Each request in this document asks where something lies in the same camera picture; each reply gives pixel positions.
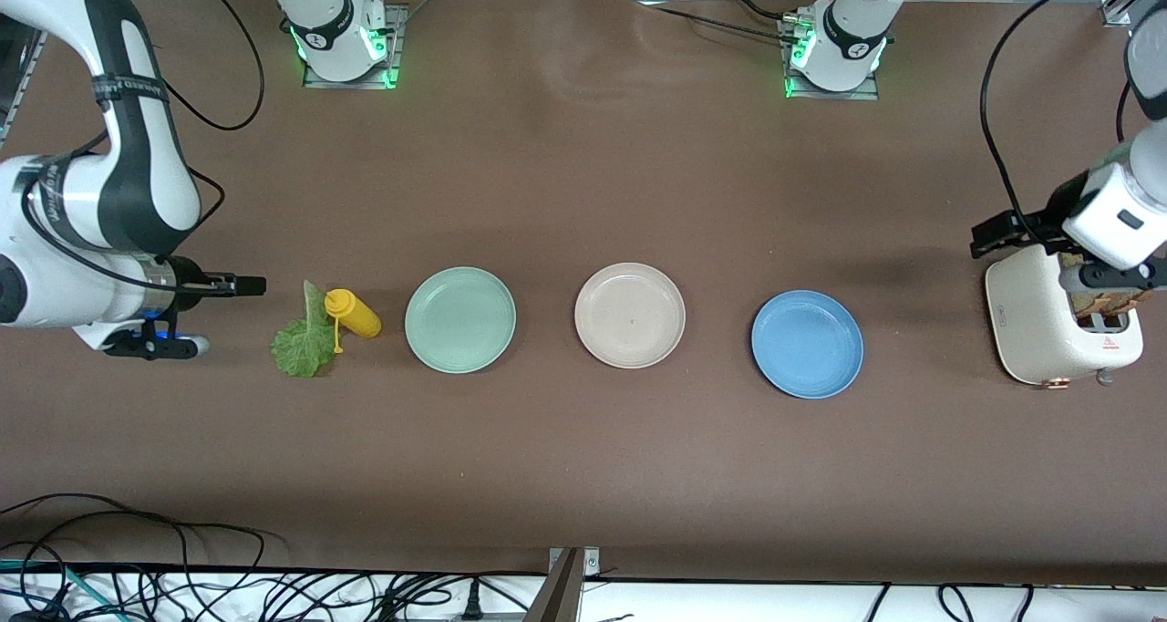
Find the yellow squeeze bottle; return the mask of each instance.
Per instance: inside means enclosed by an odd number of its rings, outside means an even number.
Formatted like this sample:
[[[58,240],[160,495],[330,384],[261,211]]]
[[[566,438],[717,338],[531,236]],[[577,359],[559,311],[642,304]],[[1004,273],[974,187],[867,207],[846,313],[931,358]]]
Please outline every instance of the yellow squeeze bottle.
[[[324,294],[324,310],[336,320],[334,323],[334,352],[344,352],[341,348],[341,326],[349,328],[365,340],[372,340],[380,334],[380,317],[370,310],[351,291],[333,289]]]

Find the green lettuce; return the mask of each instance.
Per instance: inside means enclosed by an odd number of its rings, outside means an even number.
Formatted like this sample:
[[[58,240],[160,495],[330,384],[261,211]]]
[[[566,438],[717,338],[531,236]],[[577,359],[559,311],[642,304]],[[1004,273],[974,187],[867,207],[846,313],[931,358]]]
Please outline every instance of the green lettuce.
[[[288,376],[312,378],[333,361],[333,326],[324,310],[324,291],[303,281],[303,319],[293,320],[272,341],[275,366]]]

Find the brown tablecloth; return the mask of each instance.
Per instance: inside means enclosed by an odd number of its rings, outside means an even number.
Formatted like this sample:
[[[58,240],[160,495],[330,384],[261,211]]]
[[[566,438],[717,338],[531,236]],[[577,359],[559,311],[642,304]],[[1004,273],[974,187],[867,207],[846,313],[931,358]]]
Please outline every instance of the brown tablecloth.
[[[242,119],[256,81],[230,16],[135,2],[163,75]],[[1020,6],[908,4],[880,102],[830,103],[784,98],[769,41],[631,0],[432,0],[399,89],[303,90],[274,1],[233,2],[267,98],[244,132],[176,107],[189,163],[228,189],[180,253],[270,293],[186,315],[214,344],[186,363],[0,331],[4,502],[86,490],[250,524],[287,536],[272,565],[538,569],[548,546],[599,545],[614,575],[1162,582],[1161,302],[1116,385],[1035,392],[998,365],[967,256],[1006,205],[977,95]],[[738,2],[684,7],[767,28]],[[1027,205],[1112,147],[1124,41],[1055,6],[1007,49],[992,119]],[[2,155],[98,128],[88,74],[53,43]],[[684,294],[684,340],[651,369],[607,368],[575,336],[575,294],[613,261]],[[518,306],[513,343],[471,376],[431,371],[403,335],[412,291],[452,265],[496,273]],[[303,278],[385,321],[314,380],[267,350]],[[862,327],[862,372],[830,400],[780,393],[750,357],[759,307],[798,288]],[[71,557],[177,560],[141,525],[90,529]],[[194,560],[247,559],[208,539]]]

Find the green led light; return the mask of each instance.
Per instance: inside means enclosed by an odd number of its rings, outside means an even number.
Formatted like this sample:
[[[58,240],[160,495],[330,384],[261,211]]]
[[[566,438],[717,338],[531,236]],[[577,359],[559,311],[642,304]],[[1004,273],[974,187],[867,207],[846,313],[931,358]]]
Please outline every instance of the green led light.
[[[379,40],[379,36],[368,32],[368,29],[361,29],[361,40],[365,41],[365,48],[369,50],[369,56],[373,57],[375,61],[379,61],[380,57],[384,56],[384,46],[382,46],[382,48],[377,48],[377,46],[373,44],[373,40]]]
[[[295,53],[299,54],[300,61],[308,62],[308,57],[303,54],[303,44],[300,43],[300,36],[296,36],[295,32],[292,33],[292,40],[295,41]]]
[[[872,61],[871,72],[874,74],[875,69],[879,69],[879,57],[883,56],[883,48],[887,48],[887,40],[880,41],[879,48],[875,48],[875,61]]]
[[[806,32],[805,40],[798,41],[797,48],[792,48],[790,62],[796,69],[804,69],[806,67],[806,61],[810,58],[811,49],[815,49],[815,44],[818,43],[818,36],[813,32]]]
[[[380,82],[383,83],[383,85],[385,85],[385,89],[387,90],[397,89],[397,75],[399,74],[399,70],[400,69],[387,69],[384,70],[383,74],[380,74]]]

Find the black cable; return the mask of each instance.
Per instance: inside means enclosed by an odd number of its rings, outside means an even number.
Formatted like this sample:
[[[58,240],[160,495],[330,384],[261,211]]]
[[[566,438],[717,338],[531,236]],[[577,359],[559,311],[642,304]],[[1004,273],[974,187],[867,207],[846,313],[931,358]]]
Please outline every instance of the black cable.
[[[485,616],[482,613],[482,601],[478,594],[481,587],[481,579],[474,578],[470,581],[470,590],[466,595],[466,608],[462,609],[462,620],[482,620]]]
[[[1025,614],[1029,613],[1029,604],[1033,603],[1033,585],[1026,583],[1025,599],[1021,600],[1021,608],[1018,610],[1018,616],[1013,618],[1013,622],[1025,622]]]
[[[883,581],[883,587],[880,588],[879,594],[875,595],[875,601],[872,603],[871,610],[867,610],[867,617],[865,622],[875,622],[875,615],[879,614],[880,604],[883,604],[883,597],[887,596],[887,592],[892,589],[892,581]]]
[[[1120,144],[1126,141],[1126,132],[1123,131],[1123,119],[1126,114],[1126,98],[1131,95],[1131,83],[1127,81],[1123,85],[1123,93],[1118,96],[1118,110],[1114,111],[1114,135],[1118,137]]]
[[[61,601],[64,600],[65,592],[69,589],[69,580],[68,580],[68,576],[65,575],[65,561],[64,561],[63,558],[61,558],[61,554],[58,552],[54,551],[53,547],[50,547],[47,544],[44,544],[43,540],[16,540],[16,541],[12,541],[12,543],[5,544],[4,546],[0,546],[0,553],[4,553],[4,552],[6,552],[6,551],[8,551],[11,548],[14,548],[14,547],[23,547],[23,546],[28,547],[28,552],[25,555],[25,559],[21,560],[21,564],[20,564],[20,596],[23,597],[25,603],[28,604],[29,609],[43,614],[44,613],[43,609],[39,609],[39,608],[36,608],[36,606],[33,604],[32,597],[28,594],[28,587],[25,583],[25,578],[26,578],[27,571],[28,571],[28,564],[33,560],[33,557],[36,555],[37,551],[43,551],[47,554],[49,554],[49,555],[53,557],[53,560],[57,564],[57,569],[60,569],[60,572],[61,572],[61,585],[57,587],[57,592],[54,594],[53,601],[56,601],[57,603],[60,603]]]
[[[337,609],[337,608],[345,608],[345,607],[351,607],[351,606],[359,606],[361,602],[326,604],[324,601],[328,600],[328,597],[333,596],[334,594],[338,593],[341,589],[345,588],[347,585],[355,583],[355,581],[359,581],[359,580],[364,579],[365,575],[366,575],[365,572],[361,572],[356,576],[352,576],[352,578],[349,578],[349,579],[342,581],[340,585],[333,587],[330,590],[328,590],[323,595],[320,595],[319,597],[314,597],[314,599],[309,597],[309,601],[313,601],[312,606],[309,606],[308,608],[301,610],[300,613],[296,613],[294,616],[286,617],[284,620],[294,620],[294,621],[303,622],[303,620],[306,617],[308,617],[308,614],[310,614],[313,610],[316,610],[316,609],[324,609],[324,610],[331,611],[333,609]],[[274,616],[272,618],[273,622],[275,622],[278,620],[280,620],[278,616]]]
[[[948,602],[944,600],[944,593],[948,590],[956,593],[956,597],[960,601],[960,606],[964,608],[964,620],[957,617],[956,613],[948,607]],[[972,609],[969,608],[969,601],[964,599],[964,593],[960,592],[960,588],[953,586],[952,583],[944,583],[943,586],[936,588],[936,600],[941,602],[941,608],[943,608],[944,613],[952,618],[952,622],[974,622],[972,618]]]
[[[88,140],[86,144],[82,145],[82,147],[74,149],[74,152],[71,152],[69,154],[69,156],[74,158],[74,160],[76,160],[77,156],[90,155],[92,153],[92,149],[96,148],[96,147],[98,147],[102,144],[102,141],[104,141],[105,139],[109,139],[109,137],[110,137],[110,132],[102,131],[102,133],[99,133],[99,135],[96,135],[96,137],[93,137],[93,139]]]
[[[242,585],[251,575],[251,572],[254,571],[256,567],[258,567],[259,560],[263,559],[264,550],[265,550],[265,546],[266,546],[266,541],[264,540],[263,533],[259,532],[259,531],[257,531],[257,530],[254,530],[254,529],[247,529],[245,526],[236,526],[236,525],[232,525],[232,524],[221,524],[221,523],[177,522],[177,520],[170,519],[170,518],[168,518],[166,516],[162,516],[162,515],[158,515],[158,513],[153,513],[153,512],[146,512],[146,511],[133,509],[133,508],[131,508],[131,506],[128,506],[126,504],[117,502],[116,498],[103,497],[103,496],[99,496],[99,495],[88,495],[88,494],[76,494],[76,492],[58,492],[58,494],[54,494],[54,495],[44,495],[44,496],[41,496],[41,497],[29,498],[29,501],[21,502],[20,504],[16,504],[14,506],[8,506],[5,510],[0,510],[0,515],[6,515],[8,512],[13,512],[13,511],[19,510],[19,509],[25,508],[25,506],[39,504],[41,502],[48,501],[48,498],[91,498],[92,501],[98,501],[98,502],[105,503],[106,505],[112,506],[114,510],[104,510],[104,511],[89,512],[89,513],[84,513],[84,515],[79,515],[79,516],[72,517],[70,519],[67,519],[65,522],[58,523],[56,526],[54,526],[53,529],[50,529],[49,531],[47,531],[43,536],[41,536],[41,538],[39,540],[36,540],[36,543],[39,543],[41,545],[44,545],[53,536],[55,536],[56,533],[61,532],[65,527],[71,526],[71,525],[76,524],[76,523],[83,522],[85,519],[92,519],[92,518],[97,518],[97,517],[105,517],[105,516],[112,516],[112,515],[126,515],[126,516],[131,516],[131,517],[137,517],[137,518],[146,519],[148,522],[162,524],[165,526],[168,526],[170,530],[175,531],[175,533],[179,534],[179,540],[180,540],[180,545],[181,545],[181,550],[182,550],[182,568],[183,568],[184,575],[187,576],[187,583],[191,588],[191,595],[200,603],[200,606],[203,607],[203,610],[201,610],[198,613],[198,615],[196,615],[193,618],[191,622],[197,622],[197,620],[203,614],[207,614],[207,613],[209,613],[211,615],[211,617],[215,617],[218,622],[226,622],[225,620],[223,620],[222,617],[219,617],[214,610],[211,610],[211,608],[218,601],[221,601],[222,597],[226,596],[226,594],[230,590],[224,592],[223,595],[216,597],[210,603],[207,603],[198,595],[198,588],[195,585],[195,582],[193,580],[193,576],[191,576],[191,573],[190,573],[189,550],[188,550],[187,536],[186,536],[186,533],[183,533],[183,529],[190,529],[190,530],[195,530],[195,529],[228,530],[228,531],[233,531],[233,532],[237,532],[237,533],[243,533],[243,534],[250,536],[250,537],[254,538],[259,543],[259,547],[258,547],[258,551],[256,553],[256,559],[252,561],[251,566],[249,568],[246,568],[246,571],[244,572],[244,575],[240,576],[239,581],[236,583],[236,587],[238,587],[239,585]]]
[[[1042,6],[1047,6],[1050,0],[1037,0],[1037,2],[1033,2],[1033,6],[1022,11],[1021,15],[1018,15],[1016,20],[1013,20],[1013,23],[1009,23],[1009,27],[1005,29],[1004,35],[1001,35],[1000,40],[997,41],[992,56],[988,57],[988,64],[985,67],[985,77],[980,82],[980,132],[985,135],[985,144],[988,145],[988,153],[993,156],[997,170],[1000,173],[1001,184],[1005,186],[1005,194],[1009,197],[1009,205],[1013,207],[1013,215],[1016,216],[1018,224],[1020,224],[1021,229],[1026,231],[1026,235],[1029,235],[1029,237],[1036,240],[1036,243],[1046,245],[1046,247],[1048,247],[1046,239],[1041,238],[1041,236],[1034,235],[1033,228],[1029,228],[1029,223],[1026,221],[1023,211],[1021,211],[1021,202],[1018,201],[1016,190],[1013,190],[1013,182],[1009,179],[1008,168],[1005,166],[1005,160],[1001,158],[1000,149],[997,149],[997,141],[993,140],[993,132],[988,128],[988,81],[992,78],[993,69],[997,65],[997,58],[1000,57],[1001,49],[1005,48],[1005,43],[1008,43],[1009,36],[1013,36],[1013,32],[1016,32],[1016,28],[1020,27],[1020,25],[1023,23],[1029,15],[1033,15],[1035,11],[1039,11]]]
[[[511,603],[513,603],[515,606],[522,608],[523,610],[530,610],[530,607],[527,604],[523,603],[522,601],[518,600],[518,597],[516,597],[512,594],[505,592],[504,589],[499,588],[498,586],[495,586],[494,583],[490,583],[490,582],[488,582],[484,579],[478,579],[478,581],[482,583],[482,587],[487,588],[488,590],[494,590],[496,594],[498,594],[499,596],[502,596],[505,600],[509,600]]]
[[[214,181],[214,179],[204,176],[203,173],[200,173],[198,170],[190,168],[190,166],[187,166],[187,169],[190,170],[190,174],[193,174],[193,176],[198,177],[201,179],[201,181],[207,182],[207,184],[210,186],[211,189],[217,190],[218,193],[218,201],[216,201],[214,205],[211,205],[210,210],[207,210],[205,215],[200,216],[198,223],[196,223],[195,226],[190,229],[191,232],[195,232],[196,230],[198,230],[198,226],[201,226],[201,224],[207,223],[207,219],[211,218],[211,216],[215,215],[218,208],[223,205],[223,202],[226,201],[226,191],[223,190],[223,187],[219,184],[219,182]]]
[[[36,216],[34,216],[32,194],[33,187],[37,184],[39,181],[33,181],[28,182],[28,186],[25,187],[25,193],[22,194],[23,198],[20,205],[21,214],[25,215],[25,222],[33,228],[33,231],[36,232],[41,239],[46,240],[47,244],[53,245],[53,247],[57,249],[58,252],[64,253],[64,256],[69,257],[72,261],[83,265],[83,267],[95,270],[95,272],[100,273],[106,278],[113,278],[113,280],[125,282],[125,285],[141,286],[142,289],[169,291],[172,294],[196,294],[197,296],[205,296],[205,294],[210,293],[210,289],[194,289],[188,286],[156,285],[154,281],[134,280],[134,278],[121,275],[121,273],[105,268],[103,265],[95,264],[95,261],[89,261],[84,257],[78,256],[78,253],[74,252],[70,247],[68,247],[68,245],[63,244],[62,240],[58,240],[55,236],[53,236],[53,232],[44,230],[44,226],[42,226],[41,222],[39,222]]]
[[[759,14],[763,16],[763,19],[771,19],[771,20],[782,19],[782,14],[775,14],[774,11],[767,11],[766,8],[762,8],[761,6],[757,6],[757,4],[754,2],[754,0],[739,0],[739,2],[745,4],[747,7],[749,7],[750,11],[754,12],[754,14]]]
[[[775,33],[770,32],[759,32],[759,29],[741,27],[741,25],[725,23],[721,20],[704,19],[704,16],[701,15],[685,14],[684,11],[672,11],[672,8],[663,8],[659,6],[655,6],[654,8],[656,8],[656,11],[663,12],[663,14],[680,15],[683,19],[697,20],[698,23],[715,25],[717,27],[725,27],[727,29],[733,29],[733,32],[747,33],[747,35],[759,35],[763,37],[770,37],[770,40],[782,41],[782,43],[791,43],[791,41],[794,41],[794,36],[775,35]]]
[[[436,576],[431,578],[429,582],[440,581],[441,579],[442,579],[441,575],[436,575]],[[464,581],[467,579],[469,579],[469,576],[453,576],[453,578],[450,578],[449,580],[447,580],[445,582],[441,582],[441,583],[438,583],[438,585],[434,585],[434,586],[431,586],[431,587],[427,587],[427,588],[422,588],[422,586],[419,585],[412,592],[401,593],[400,595],[398,595],[398,599],[401,600],[401,603],[398,604],[397,608],[394,608],[394,614],[396,613],[400,613],[401,614],[401,618],[404,618],[406,622],[408,622],[408,620],[410,620],[408,608],[411,606],[441,606],[443,603],[447,603],[447,602],[449,602],[450,600],[454,599],[454,594],[450,593],[449,590],[445,589],[445,588],[447,586],[452,586],[452,585],[454,585],[454,583],[456,583],[459,581]],[[422,597],[429,596],[429,595],[435,594],[435,593],[440,593],[440,594],[446,595],[446,599],[443,599],[443,600],[422,601]]]
[[[250,114],[247,114],[247,118],[240,120],[240,123],[233,124],[233,126],[224,126],[224,124],[217,124],[215,120],[208,119],[207,116],[203,114],[203,112],[196,110],[196,107],[193,106],[191,103],[187,102],[187,98],[183,98],[182,93],[179,93],[179,91],[170,85],[170,82],[165,82],[165,83],[166,83],[166,89],[170,91],[170,95],[174,95],[175,99],[177,99],[180,103],[182,103],[183,106],[187,107],[187,111],[190,111],[191,114],[195,114],[196,119],[202,120],[202,123],[208,124],[208,126],[210,127],[217,128],[217,131],[236,132],[236,131],[242,131],[243,127],[250,126],[251,120],[254,120],[256,116],[259,114],[260,107],[264,106],[264,96],[266,96],[267,93],[267,77],[264,75],[264,61],[263,58],[259,57],[259,48],[256,48],[256,41],[252,40],[251,32],[247,32],[246,25],[243,23],[243,20],[239,19],[239,15],[235,11],[235,7],[231,6],[231,4],[228,0],[219,0],[219,1],[226,8],[229,14],[231,14],[231,16],[235,19],[235,23],[239,25],[239,32],[243,32],[243,37],[245,37],[245,40],[247,41],[247,48],[251,48],[251,56],[256,58],[256,70],[259,74],[259,93],[256,95],[256,105],[253,110],[251,110]]]
[[[49,597],[42,597],[40,595],[29,595],[29,594],[25,594],[25,593],[18,593],[16,590],[9,590],[7,588],[0,588],[0,595],[22,599],[22,600],[25,600],[25,603],[28,604],[28,608],[32,609],[32,610],[34,610],[34,611],[36,611],[37,614],[46,615],[46,611],[49,608],[55,608],[56,610],[58,610],[58,613],[61,614],[62,617],[64,617],[67,620],[70,618],[69,617],[69,611],[65,610],[65,607],[58,604],[57,602],[50,600]],[[32,604],[33,601],[41,602],[42,604],[44,604],[44,608],[43,609],[36,608],[35,606]]]
[[[113,615],[114,613],[118,614],[118,615],[125,615],[126,617],[137,617],[138,620],[141,620],[142,622],[154,622],[154,620],[152,620],[152,618],[142,615],[141,613],[138,613],[138,611],[134,611],[134,610],[127,610],[127,609],[124,609],[124,608],[112,608],[112,607],[95,608],[92,610],[86,610],[84,613],[78,613],[78,614],[74,615],[72,622],[81,622],[82,620],[88,620],[90,617],[97,617],[98,615]]]

